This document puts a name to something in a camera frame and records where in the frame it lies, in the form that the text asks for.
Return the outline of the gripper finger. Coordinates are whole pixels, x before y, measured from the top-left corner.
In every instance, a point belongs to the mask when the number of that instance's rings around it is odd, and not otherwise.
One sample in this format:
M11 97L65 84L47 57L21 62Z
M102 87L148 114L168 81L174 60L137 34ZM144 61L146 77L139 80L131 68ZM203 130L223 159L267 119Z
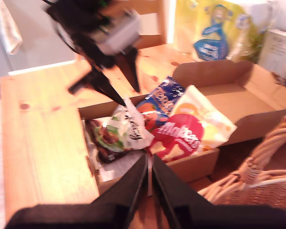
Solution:
M128 229L140 215L140 202L147 196L148 159L144 154L111 188L94 202L92 229Z
M158 156L153 156L152 186L160 213L158 226L171 229L210 229L212 204L184 183Z
M136 58L138 50L135 47L127 47L118 56L118 67L132 86L132 88L140 93L140 86L136 69Z
M109 79L100 71L90 71L87 75L87 83L99 93L107 96L120 105L125 105L124 100L112 87Z

